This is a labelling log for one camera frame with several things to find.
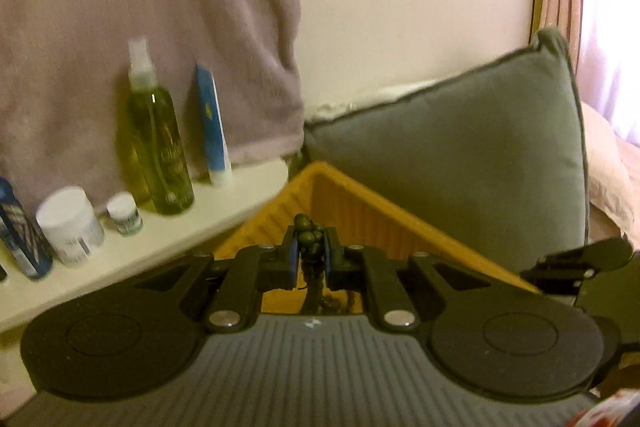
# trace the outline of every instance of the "white table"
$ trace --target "white table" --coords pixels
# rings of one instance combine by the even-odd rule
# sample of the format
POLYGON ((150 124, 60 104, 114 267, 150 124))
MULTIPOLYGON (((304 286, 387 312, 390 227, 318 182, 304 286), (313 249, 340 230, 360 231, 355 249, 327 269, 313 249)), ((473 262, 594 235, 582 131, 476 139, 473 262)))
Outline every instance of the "white table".
POLYGON ((18 348, 24 326, 56 304, 157 266, 229 230, 271 200, 287 182, 283 160, 234 170, 232 184, 213 188, 194 183, 195 202, 180 216, 164 217, 141 210, 142 230, 122 237, 106 228, 104 244, 95 256, 77 268, 56 262, 42 280, 22 275, 10 254, 0 245, 0 264, 8 278, 0 284, 0 381, 24 381, 18 348))

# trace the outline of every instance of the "green spray bottle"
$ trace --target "green spray bottle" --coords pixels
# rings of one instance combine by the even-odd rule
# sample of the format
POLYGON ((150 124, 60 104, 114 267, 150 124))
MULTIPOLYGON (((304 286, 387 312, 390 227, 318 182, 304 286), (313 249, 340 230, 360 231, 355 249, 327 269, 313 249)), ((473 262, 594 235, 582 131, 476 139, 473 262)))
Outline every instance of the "green spray bottle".
POLYGON ((146 186, 159 214, 179 214, 193 204, 171 95, 159 83, 146 37, 129 40, 131 93, 127 116, 146 186))

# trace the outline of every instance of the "gray pillow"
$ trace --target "gray pillow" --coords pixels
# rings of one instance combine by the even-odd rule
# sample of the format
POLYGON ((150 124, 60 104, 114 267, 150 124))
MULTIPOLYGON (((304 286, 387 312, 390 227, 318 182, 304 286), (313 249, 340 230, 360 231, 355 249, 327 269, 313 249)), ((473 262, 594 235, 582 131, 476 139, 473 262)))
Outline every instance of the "gray pillow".
POLYGON ((582 114, 554 28, 395 103, 308 124, 305 147, 512 271, 588 237, 582 114))

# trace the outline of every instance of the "silver bolt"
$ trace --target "silver bolt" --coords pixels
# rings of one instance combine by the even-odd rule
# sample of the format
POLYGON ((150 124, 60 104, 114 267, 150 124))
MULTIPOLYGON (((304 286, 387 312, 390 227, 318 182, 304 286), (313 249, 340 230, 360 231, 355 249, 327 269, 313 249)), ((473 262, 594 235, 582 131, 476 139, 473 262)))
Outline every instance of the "silver bolt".
POLYGON ((415 322, 415 315, 407 310, 391 310, 383 318, 387 324, 398 328, 411 326, 415 322))
POLYGON ((240 322, 240 315, 231 310, 218 310, 209 315, 209 322, 220 328, 230 328, 240 322))

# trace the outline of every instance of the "dark blue bottle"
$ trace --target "dark blue bottle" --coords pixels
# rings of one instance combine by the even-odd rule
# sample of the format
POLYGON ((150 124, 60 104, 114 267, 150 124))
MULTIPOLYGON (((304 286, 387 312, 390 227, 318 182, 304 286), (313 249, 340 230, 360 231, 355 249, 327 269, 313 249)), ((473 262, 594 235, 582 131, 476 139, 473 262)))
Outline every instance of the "dark blue bottle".
POLYGON ((51 245, 39 227, 24 213, 9 181, 1 176, 0 240, 30 279, 40 279, 51 270, 51 245))

